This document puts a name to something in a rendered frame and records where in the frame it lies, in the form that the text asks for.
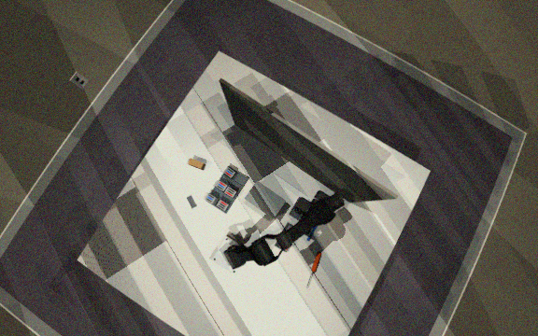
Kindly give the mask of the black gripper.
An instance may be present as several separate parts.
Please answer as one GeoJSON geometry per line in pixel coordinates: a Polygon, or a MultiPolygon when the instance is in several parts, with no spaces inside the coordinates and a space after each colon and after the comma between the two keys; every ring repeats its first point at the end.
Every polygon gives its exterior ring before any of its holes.
{"type": "MultiPolygon", "coordinates": [[[[314,198],[317,198],[318,200],[320,200],[321,198],[323,198],[323,199],[324,199],[324,198],[327,198],[327,199],[328,199],[329,197],[330,197],[329,195],[327,195],[327,194],[324,193],[323,191],[319,190],[319,191],[317,192],[317,194],[315,195],[314,198]]],[[[313,199],[311,203],[315,204],[315,203],[318,201],[317,199],[313,199]]],[[[302,215],[302,217],[301,217],[301,219],[299,220],[299,222],[300,222],[301,220],[303,220],[304,218],[306,218],[306,215],[305,215],[305,214],[302,215]]]]}

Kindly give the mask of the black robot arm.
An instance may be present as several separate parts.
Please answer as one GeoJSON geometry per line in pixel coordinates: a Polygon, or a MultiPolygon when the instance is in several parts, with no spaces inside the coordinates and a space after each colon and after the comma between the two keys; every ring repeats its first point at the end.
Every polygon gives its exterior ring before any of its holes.
{"type": "Polygon", "coordinates": [[[337,193],[328,199],[321,198],[315,204],[301,197],[295,204],[294,212],[298,215],[305,214],[306,218],[278,235],[266,234],[262,238],[256,239],[247,248],[244,245],[228,246],[224,255],[233,269],[242,267],[247,261],[253,260],[259,266],[267,266],[275,262],[282,251],[291,247],[292,243],[305,233],[311,231],[316,226],[321,226],[332,221],[336,216],[334,211],[344,205],[344,200],[337,193]],[[311,208],[311,206],[313,207],[311,208]],[[282,249],[276,257],[265,239],[276,239],[278,241],[282,249]]]}

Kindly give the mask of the orange-handled screwdriver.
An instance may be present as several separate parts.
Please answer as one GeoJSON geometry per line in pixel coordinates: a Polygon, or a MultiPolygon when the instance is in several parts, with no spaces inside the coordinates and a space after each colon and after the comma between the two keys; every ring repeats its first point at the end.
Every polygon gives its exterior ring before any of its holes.
{"type": "Polygon", "coordinates": [[[309,283],[308,283],[308,285],[307,285],[307,288],[308,288],[308,286],[309,286],[309,284],[310,284],[310,281],[311,281],[313,272],[315,272],[316,269],[317,269],[317,267],[318,267],[320,256],[321,256],[321,253],[320,253],[320,252],[317,252],[317,255],[316,255],[316,257],[315,257],[314,263],[313,263],[312,268],[311,268],[312,273],[311,273],[310,280],[309,280],[309,283]]]}

